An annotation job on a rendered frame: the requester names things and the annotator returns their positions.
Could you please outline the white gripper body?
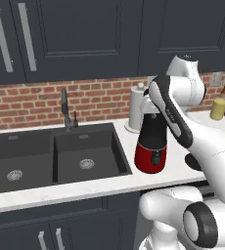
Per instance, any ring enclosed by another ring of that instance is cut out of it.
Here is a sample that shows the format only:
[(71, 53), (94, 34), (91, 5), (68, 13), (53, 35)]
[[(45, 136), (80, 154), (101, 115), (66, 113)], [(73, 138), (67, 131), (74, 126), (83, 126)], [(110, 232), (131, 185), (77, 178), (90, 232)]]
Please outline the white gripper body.
[(140, 111), (144, 114), (159, 113), (149, 96), (145, 96), (140, 104)]

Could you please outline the white paper towel roll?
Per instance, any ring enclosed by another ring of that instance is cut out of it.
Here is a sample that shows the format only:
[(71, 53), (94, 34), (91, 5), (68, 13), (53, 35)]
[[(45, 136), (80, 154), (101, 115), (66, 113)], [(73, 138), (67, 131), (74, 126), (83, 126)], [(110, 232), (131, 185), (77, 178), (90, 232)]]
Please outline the white paper towel roll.
[(147, 87), (143, 82), (140, 82), (137, 85), (131, 87), (129, 119), (124, 125), (125, 129), (130, 133), (140, 133), (143, 120), (140, 105), (146, 89)]

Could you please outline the black double sink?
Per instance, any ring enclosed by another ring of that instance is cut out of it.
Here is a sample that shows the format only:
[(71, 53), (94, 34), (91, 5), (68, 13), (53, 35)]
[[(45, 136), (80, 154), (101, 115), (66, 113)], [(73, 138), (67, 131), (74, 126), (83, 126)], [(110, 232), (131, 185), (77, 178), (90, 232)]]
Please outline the black double sink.
[(130, 173), (111, 123), (0, 134), (0, 192)]

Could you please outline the dark grey tap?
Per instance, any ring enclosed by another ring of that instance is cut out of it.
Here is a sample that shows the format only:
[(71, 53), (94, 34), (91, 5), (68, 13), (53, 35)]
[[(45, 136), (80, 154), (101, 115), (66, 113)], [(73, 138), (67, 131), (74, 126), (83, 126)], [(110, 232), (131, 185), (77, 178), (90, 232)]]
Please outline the dark grey tap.
[(65, 116), (65, 127), (66, 130), (69, 132), (72, 127), (76, 128), (78, 126), (77, 118), (70, 120), (69, 112), (68, 112), (68, 94), (67, 90), (62, 90), (62, 114)]

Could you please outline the dark wide cupboard door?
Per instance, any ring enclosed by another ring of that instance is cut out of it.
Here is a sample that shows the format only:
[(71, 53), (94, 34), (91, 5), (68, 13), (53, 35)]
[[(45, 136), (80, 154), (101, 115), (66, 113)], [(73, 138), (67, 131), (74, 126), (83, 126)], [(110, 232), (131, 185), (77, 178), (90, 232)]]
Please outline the dark wide cupboard door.
[[(29, 68), (19, 13), (25, 3), (36, 59)], [(143, 0), (10, 0), (28, 83), (138, 73)]]

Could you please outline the dark base cupboard door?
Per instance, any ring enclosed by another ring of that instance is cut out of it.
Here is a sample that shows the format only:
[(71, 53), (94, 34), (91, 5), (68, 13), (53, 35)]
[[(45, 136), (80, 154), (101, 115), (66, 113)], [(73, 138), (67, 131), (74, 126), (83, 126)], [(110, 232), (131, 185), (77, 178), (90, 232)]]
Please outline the dark base cupboard door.
[(91, 212), (50, 224), (56, 250), (133, 250), (137, 209)]
[(47, 224), (0, 229), (0, 250), (41, 250), (38, 240), (40, 231), (44, 231), (47, 249), (54, 250), (51, 232)]

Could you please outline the dark panel under sink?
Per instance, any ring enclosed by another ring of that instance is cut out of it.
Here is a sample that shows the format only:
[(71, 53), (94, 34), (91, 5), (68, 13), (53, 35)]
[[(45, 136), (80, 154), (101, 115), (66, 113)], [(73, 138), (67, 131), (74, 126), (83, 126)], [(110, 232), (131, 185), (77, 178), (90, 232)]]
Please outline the dark panel under sink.
[(0, 228), (64, 216), (136, 209), (139, 191), (101, 196), (0, 213)]

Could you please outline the grey wall socket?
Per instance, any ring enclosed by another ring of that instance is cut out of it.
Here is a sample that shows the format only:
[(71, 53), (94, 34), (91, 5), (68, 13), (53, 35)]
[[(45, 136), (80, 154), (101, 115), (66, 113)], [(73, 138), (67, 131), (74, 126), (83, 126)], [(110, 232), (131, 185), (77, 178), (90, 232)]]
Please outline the grey wall socket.
[(211, 85), (212, 85), (213, 87), (219, 87), (219, 86), (221, 85), (222, 76), (223, 76), (223, 73), (222, 73), (222, 72), (214, 72), (214, 73), (212, 74)]

